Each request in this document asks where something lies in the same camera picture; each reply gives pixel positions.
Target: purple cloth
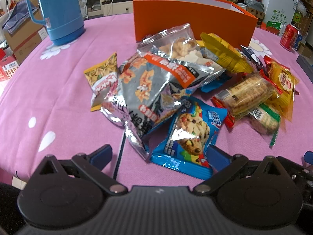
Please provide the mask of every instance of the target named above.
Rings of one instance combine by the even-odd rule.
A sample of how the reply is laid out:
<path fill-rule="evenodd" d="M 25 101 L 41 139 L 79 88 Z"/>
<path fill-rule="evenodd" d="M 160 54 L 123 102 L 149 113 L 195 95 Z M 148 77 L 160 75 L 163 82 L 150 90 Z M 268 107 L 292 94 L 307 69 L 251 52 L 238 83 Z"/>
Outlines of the purple cloth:
<path fill-rule="evenodd" d="M 83 71 L 115 51 L 120 65 L 136 51 L 133 15 L 88 20 L 85 27 L 86 32 L 69 45 L 54 47 L 45 39 L 0 96 L 0 168 L 15 176 L 17 173 L 25 181 L 47 154 L 69 159 L 79 152 L 89 154 L 104 144 L 111 144 L 114 152 L 104 172 L 113 174 L 124 130 L 100 112 L 90 112 L 92 92 Z M 266 155 L 283 155 L 301 164 L 301 157 L 311 147 L 313 85 L 296 63 L 298 55 L 282 48 L 278 36 L 256 29 L 254 39 L 262 43 L 255 48 L 266 46 L 271 57 L 290 67 L 300 79 L 293 122 L 286 122 L 286 132 L 280 130 L 273 149 L 245 123 L 238 124 L 232 132 L 223 126 L 217 146 L 231 155 L 242 153 L 259 160 Z M 208 104 L 211 95 L 196 93 Z M 145 163 L 128 142 L 117 175 L 118 181 L 129 188 L 134 184 L 193 187 L 201 181 Z"/>

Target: blue pitcher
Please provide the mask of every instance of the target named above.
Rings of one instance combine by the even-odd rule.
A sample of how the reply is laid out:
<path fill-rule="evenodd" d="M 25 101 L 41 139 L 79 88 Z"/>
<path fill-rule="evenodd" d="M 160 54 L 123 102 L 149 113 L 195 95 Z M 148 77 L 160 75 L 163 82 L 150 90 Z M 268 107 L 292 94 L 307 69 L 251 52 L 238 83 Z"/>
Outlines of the blue pitcher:
<path fill-rule="evenodd" d="M 43 20 L 35 19 L 30 1 L 26 0 L 26 3 L 32 21 L 46 26 L 54 45 L 69 43 L 85 31 L 78 0 L 39 0 Z"/>

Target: white refrigerator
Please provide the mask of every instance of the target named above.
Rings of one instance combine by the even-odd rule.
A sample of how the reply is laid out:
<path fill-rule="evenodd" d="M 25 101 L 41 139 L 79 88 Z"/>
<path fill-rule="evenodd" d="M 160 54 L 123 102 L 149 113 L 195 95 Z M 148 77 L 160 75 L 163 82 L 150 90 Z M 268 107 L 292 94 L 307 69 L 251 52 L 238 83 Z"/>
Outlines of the white refrigerator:
<path fill-rule="evenodd" d="M 279 22 L 282 25 L 292 21 L 298 0 L 262 0 L 265 17 L 263 22 Z"/>

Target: screw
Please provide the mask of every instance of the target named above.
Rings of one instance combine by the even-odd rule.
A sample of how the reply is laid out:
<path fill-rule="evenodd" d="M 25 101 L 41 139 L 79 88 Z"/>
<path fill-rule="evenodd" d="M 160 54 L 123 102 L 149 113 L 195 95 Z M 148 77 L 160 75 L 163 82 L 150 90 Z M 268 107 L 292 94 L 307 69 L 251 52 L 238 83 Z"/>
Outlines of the screw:
<path fill-rule="evenodd" d="M 110 186 L 110 191 L 112 193 L 122 193 L 126 190 L 126 187 L 121 184 L 114 184 Z"/>
<path fill-rule="evenodd" d="M 211 187 L 206 184 L 200 184 L 195 187 L 196 192 L 198 193 L 208 193 L 211 191 Z"/>

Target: black line on tablecloth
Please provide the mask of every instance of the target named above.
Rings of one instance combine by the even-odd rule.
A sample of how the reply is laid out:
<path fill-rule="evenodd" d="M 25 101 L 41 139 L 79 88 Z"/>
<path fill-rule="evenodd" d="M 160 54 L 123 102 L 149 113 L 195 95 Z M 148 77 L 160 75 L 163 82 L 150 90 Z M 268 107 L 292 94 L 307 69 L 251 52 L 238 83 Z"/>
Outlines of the black line on tablecloth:
<path fill-rule="evenodd" d="M 126 140 L 126 134 L 124 132 L 122 144 L 121 144 L 121 147 L 120 147 L 120 153 L 118 155 L 118 159 L 117 159 L 115 170 L 114 170 L 114 174 L 113 174 L 113 179 L 117 178 L 118 168 L 120 167 L 120 163 L 121 163 L 121 159 L 122 159 L 122 155 L 123 155 L 125 140 Z"/>

